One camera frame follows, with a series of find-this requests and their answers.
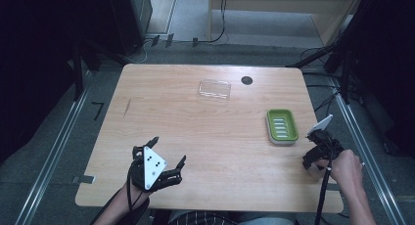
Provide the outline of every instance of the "gray floor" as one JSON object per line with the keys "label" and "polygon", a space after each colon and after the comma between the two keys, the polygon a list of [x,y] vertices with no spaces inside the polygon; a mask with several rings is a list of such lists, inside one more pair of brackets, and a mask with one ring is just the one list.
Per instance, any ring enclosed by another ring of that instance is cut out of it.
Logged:
{"label": "gray floor", "polygon": [[[179,9],[179,6],[176,8],[176,15],[180,14],[177,9]],[[193,29],[187,24],[189,31],[183,31],[184,29],[175,27],[175,23],[177,25],[180,24],[178,21],[173,22],[170,29],[170,33],[175,33],[175,40],[178,40],[180,33],[182,35],[191,35],[191,37],[201,35],[202,38],[203,31],[205,31],[197,23],[192,24]],[[307,30],[302,32],[302,34],[312,35],[312,30],[311,28],[311,31]],[[276,32],[276,34],[281,35],[284,32]],[[244,40],[249,40],[250,38],[250,36],[246,35]],[[254,43],[242,44],[244,42],[220,46],[199,44],[194,48],[190,43],[173,42],[170,47],[166,48],[165,42],[161,41],[155,47],[147,45],[146,53],[144,51],[137,52],[130,59],[137,62],[146,59],[144,63],[147,64],[278,67],[299,61],[301,52],[307,48],[319,46],[318,43],[307,40],[303,40],[303,44],[299,40],[299,42],[295,42],[291,46],[287,44],[262,46],[253,45]],[[41,197],[39,205],[34,207],[32,217],[28,219],[28,221],[31,221],[31,224],[87,224],[100,209],[98,207],[77,206],[74,203],[74,197],[78,185],[71,183],[71,180],[73,176],[82,175],[84,172],[122,71],[122,67],[113,61],[103,58],[102,62],[104,65],[100,71],[94,72],[92,75],[84,105],[64,145],[62,154],[59,155],[59,161],[44,195]],[[319,67],[322,63],[316,61],[313,65]],[[304,79],[307,85],[328,84],[328,78],[325,76],[304,75]],[[310,87],[308,91],[314,107],[319,106],[332,94],[332,90],[325,87]],[[30,189],[41,172],[43,164],[51,152],[59,131],[69,113],[70,107],[73,105],[73,95],[74,89],[71,87],[67,94],[62,97],[60,103],[44,120],[33,139],[1,165],[0,203],[3,206],[0,210],[0,224],[14,224],[18,220],[24,203],[29,196]],[[104,103],[104,108],[96,120],[94,118],[98,107],[93,105],[92,102]],[[411,157],[392,157],[385,154],[382,138],[373,126],[370,115],[358,102],[351,101],[350,107],[358,120],[366,141],[369,143],[371,153],[375,156],[389,187],[398,199],[398,205],[403,212],[407,224],[415,224],[415,215],[411,212],[414,203],[413,192],[415,186],[411,169],[414,168],[415,161]],[[345,148],[353,149],[357,152],[354,140],[336,102],[332,103],[329,113],[334,115],[334,119],[328,130],[340,140]],[[318,119],[322,119],[325,114],[326,108],[323,108],[316,113],[316,116]],[[365,171],[364,185],[377,223],[391,224],[379,194],[374,187],[374,183],[376,182],[373,182]],[[298,219],[300,224],[313,224],[313,216],[313,213],[303,213],[298,214]],[[347,218],[337,214],[325,214],[324,217],[332,224],[348,224],[349,222]],[[147,213],[143,216],[140,224],[149,223]]]}

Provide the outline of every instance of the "clothing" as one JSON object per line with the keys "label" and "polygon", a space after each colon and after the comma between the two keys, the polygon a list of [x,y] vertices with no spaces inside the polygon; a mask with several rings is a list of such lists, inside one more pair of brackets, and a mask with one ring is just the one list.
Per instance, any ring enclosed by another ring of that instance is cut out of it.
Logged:
{"label": "clothing", "polygon": [[173,210],[169,225],[294,225],[296,215],[285,212],[226,212]]}

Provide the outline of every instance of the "wooden table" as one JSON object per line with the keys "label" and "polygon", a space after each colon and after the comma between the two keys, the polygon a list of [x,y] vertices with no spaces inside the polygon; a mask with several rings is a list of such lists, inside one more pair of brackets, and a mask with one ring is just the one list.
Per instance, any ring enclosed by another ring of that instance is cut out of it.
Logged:
{"label": "wooden table", "polygon": [[[208,0],[208,40],[211,40],[211,11],[220,10],[221,3],[222,0]],[[360,0],[227,0],[226,10],[311,14],[323,45],[326,46],[339,36],[346,18],[354,14],[359,3]]]}
{"label": "wooden table", "polygon": [[[230,82],[229,100],[199,95],[202,79]],[[270,109],[293,112],[300,137],[292,146],[269,141]],[[301,165],[315,123],[296,68],[127,65],[85,171],[96,180],[80,185],[76,203],[105,204],[125,182],[133,146],[160,136],[154,150],[166,169],[187,159],[182,183],[152,194],[150,207],[316,211],[321,183]],[[324,210],[343,210],[339,192],[327,192]]]}

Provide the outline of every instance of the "round black hole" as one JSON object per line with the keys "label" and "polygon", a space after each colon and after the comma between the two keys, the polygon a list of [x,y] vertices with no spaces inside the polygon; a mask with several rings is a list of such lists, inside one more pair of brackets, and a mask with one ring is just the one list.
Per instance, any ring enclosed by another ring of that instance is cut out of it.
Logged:
{"label": "round black hole", "polygon": [[246,85],[251,85],[253,84],[253,79],[250,76],[244,76],[241,79],[242,83],[246,84]]}

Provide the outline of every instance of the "green tray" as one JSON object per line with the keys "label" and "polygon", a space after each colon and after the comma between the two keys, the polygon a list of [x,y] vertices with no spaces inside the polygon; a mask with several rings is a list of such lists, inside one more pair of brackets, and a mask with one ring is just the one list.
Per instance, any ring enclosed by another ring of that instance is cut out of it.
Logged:
{"label": "green tray", "polygon": [[270,110],[266,115],[269,139],[274,144],[294,144],[299,138],[296,122],[289,110]]}

